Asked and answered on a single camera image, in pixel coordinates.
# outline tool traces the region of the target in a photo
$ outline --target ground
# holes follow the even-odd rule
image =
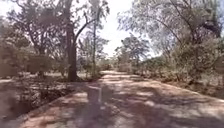
[[[113,71],[5,128],[223,128],[224,101]]]

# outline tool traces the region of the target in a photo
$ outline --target dirt road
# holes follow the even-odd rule
[[[224,101],[107,71],[6,128],[224,128]]]

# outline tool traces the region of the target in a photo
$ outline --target tree trunk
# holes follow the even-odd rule
[[[45,55],[45,48],[43,46],[39,46],[38,50],[39,50],[39,56],[44,57],[44,55]],[[40,78],[45,78],[44,71],[43,71],[44,65],[40,65],[40,66],[41,67],[40,67],[40,70],[38,71],[38,76]]]
[[[92,78],[96,75],[96,21],[93,28],[93,66],[92,66]]]
[[[162,74],[161,69],[159,69],[159,77],[160,77],[160,78],[163,78],[163,74]]]
[[[177,78],[177,82],[182,82],[182,78],[178,73],[175,73],[176,78]]]
[[[88,70],[86,70],[86,79],[88,79]]]
[[[224,87],[224,74],[222,74],[222,86]]]
[[[70,66],[68,71],[68,80],[70,82],[78,81],[76,58],[77,58],[77,47],[76,42],[73,42],[72,50],[70,53],[70,59],[71,59],[69,63]]]
[[[65,70],[64,70],[64,69],[61,70],[60,73],[61,73],[61,76],[62,76],[63,78],[65,78]]]

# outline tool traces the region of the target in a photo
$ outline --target eucalyptus tree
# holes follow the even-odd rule
[[[1,77],[16,76],[27,71],[30,41],[5,20],[0,33],[0,67]]]
[[[106,1],[98,1],[98,0],[90,0],[89,2],[83,4],[81,7],[77,7],[79,1],[66,0],[59,1],[57,8],[62,9],[62,13],[64,14],[64,19],[66,23],[66,43],[67,43],[67,51],[68,51],[68,79],[69,81],[78,80],[77,76],[77,41],[79,35],[83,32],[85,28],[87,28],[94,21],[98,21],[100,17],[104,16],[104,11],[108,10],[108,5]],[[75,14],[72,14],[73,6],[75,8]],[[98,17],[93,15],[95,10],[98,11]],[[83,13],[83,18],[85,20],[84,24],[81,24],[83,20],[82,17],[78,16],[80,11]]]
[[[35,54],[40,57],[50,57],[50,49],[54,47],[57,33],[61,24],[61,17],[54,13],[53,1],[38,0],[11,0],[19,11],[8,12],[8,19],[13,29],[27,37]]]
[[[94,32],[88,31],[84,40],[79,43],[79,53],[83,58],[82,60],[85,60],[83,65],[86,70],[90,71],[91,69],[92,77],[97,75],[96,66],[98,64],[94,63],[94,61],[99,62],[105,58],[106,53],[103,52],[103,48],[108,42],[109,40],[94,36]]]
[[[94,77],[96,75],[96,58],[100,57],[97,54],[102,53],[103,45],[108,42],[97,36],[97,34],[98,30],[103,29],[102,18],[106,18],[110,9],[107,1],[102,1],[102,3],[100,3],[100,0],[92,0],[91,3],[91,15],[96,19],[93,25],[90,26],[93,32],[89,32],[89,34],[92,35],[92,76]]]
[[[139,39],[131,34],[121,42],[122,46],[116,49],[121,66],[131,65],[132,68],[138,69],[140,61],[146,58],[150,51],[149,41]]]
[[[216,47],[208,50],[210,45],[207,42],[214,43],[216,41],[211,39],[221,37],[219,2],[134,0],[129,11],[119,14],[118,21],[120,29],[147,35],[152,39],[154,49],[166,53],[171,62],[177,63],[176,66],[182,69],[187,66],[188,72],[195,72],[191,75],[194,77],[211,67],[207,62],[212,59]]]

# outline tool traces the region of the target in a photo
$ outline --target sky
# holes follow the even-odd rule
[[[109,40],[108,45],[105,46],[104,52],[108,54],[108,57],[112,57],[114,50],[121,45],[121,40],[129,36],[128,32],[117,30],[117,14],[119,12],[127,11],[131,8],[132,0],[108,0],[110,7],[110,14],[106,21],[104,21],[104,29],[100,32],[100,35]],[[7,11],[13,8],[12,4],[7,2],[0,2],[0,15],[6,15]]]

